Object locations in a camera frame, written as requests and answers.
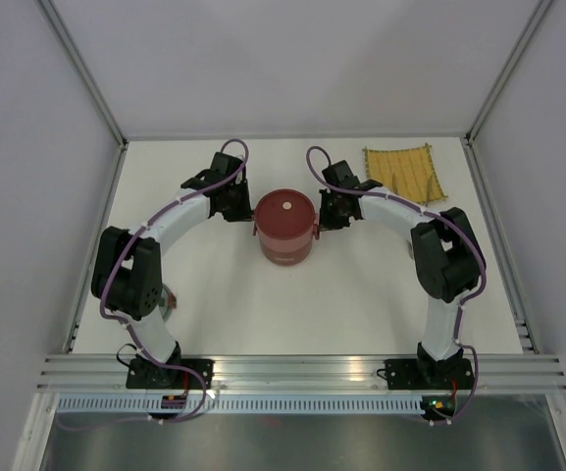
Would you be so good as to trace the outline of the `grey transparent lid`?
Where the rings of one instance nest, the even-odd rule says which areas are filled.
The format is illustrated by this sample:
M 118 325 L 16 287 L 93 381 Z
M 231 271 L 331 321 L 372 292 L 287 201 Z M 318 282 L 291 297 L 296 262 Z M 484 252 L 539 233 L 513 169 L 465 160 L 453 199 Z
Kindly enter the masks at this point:
M 161 316 L 167 322 L 178 307 L 178 298 L 167 285 L 162 285 L 161 298 L 158 308 Z

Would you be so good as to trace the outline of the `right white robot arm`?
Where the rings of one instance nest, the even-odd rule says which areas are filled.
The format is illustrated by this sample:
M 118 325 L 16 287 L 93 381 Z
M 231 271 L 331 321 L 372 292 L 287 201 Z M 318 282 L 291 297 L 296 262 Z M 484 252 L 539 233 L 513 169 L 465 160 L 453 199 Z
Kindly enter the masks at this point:
M 330 164 L 316 178 L 324 185 L 320 230 L 371 221 L 411 245 L 417 280 L 428 296 L 426 326 L 415 359 L 386 361 L 389 388 L 471 389 L 477 376 L 459 331 L 464 304 L 486 287 L 487 266 L 465 212 L 453 207 L 434 213 L 376 181 L 360 181 L 346 161 Z

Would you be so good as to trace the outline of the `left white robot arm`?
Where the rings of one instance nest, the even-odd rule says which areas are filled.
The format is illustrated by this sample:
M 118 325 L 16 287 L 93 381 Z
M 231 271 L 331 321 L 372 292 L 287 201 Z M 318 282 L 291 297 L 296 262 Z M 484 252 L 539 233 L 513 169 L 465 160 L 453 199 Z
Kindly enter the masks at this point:
M 218 213 L 227 222 L 251 220 L 247 160 L 218 151 L 209 168 L 182 183 L 177 196 L 147 221 L 103 231 L 91 294 L 99 300 L 100 315 L 119 322 L 133 340 L 129 389 L 181 389 L 188 376 L 199 388 L 207 387 L 207 376 L 181 364 L 180 344 L 166 327 L 160 307 L 162 257 L 188 231 Z

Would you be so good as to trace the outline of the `red steel bowl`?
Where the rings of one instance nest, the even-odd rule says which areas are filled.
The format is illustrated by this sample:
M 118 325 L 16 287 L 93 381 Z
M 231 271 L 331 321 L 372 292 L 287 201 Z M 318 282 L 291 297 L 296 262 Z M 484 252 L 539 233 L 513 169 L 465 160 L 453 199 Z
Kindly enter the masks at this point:
M 253 220 L 253 234 L 272 248 L 291 250 L 319 237 L 313 202 L 298 190 L 267 193 L 257 203 Z
M 279 240 L 260 238 L 260 247 L 265 257 L 279 266 L 293 266 L 304 261 L 312 248 L 311 239 Z

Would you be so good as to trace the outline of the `red lid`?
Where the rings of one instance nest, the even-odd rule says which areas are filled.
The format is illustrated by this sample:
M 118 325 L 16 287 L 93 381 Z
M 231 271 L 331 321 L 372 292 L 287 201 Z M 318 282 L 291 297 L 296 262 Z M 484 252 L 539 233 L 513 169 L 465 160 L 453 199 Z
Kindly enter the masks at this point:
M 313 229 L 314 206 L 303 193 L 289 188 L 264 195 L 254 212 L 257 231 L 276 239 L 300 237 Z

